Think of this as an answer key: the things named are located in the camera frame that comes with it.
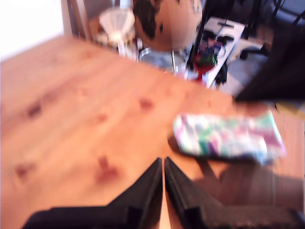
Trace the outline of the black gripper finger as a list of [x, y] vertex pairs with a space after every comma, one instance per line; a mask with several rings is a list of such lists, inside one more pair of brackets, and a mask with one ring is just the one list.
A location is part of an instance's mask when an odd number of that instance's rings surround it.
[[276, 30], [267, 61], [236, 102], [305, 99], [305, 26]]
[[154, 199], [163, 192], [162, 159], [157, 158], [144, 173], [107, 206], [106, 229], [140, 229], [149, 216]]
[[225, 229], [223, 205], [197, 186], [171, 159], [165, 158], [165, 189], [185, 229]]

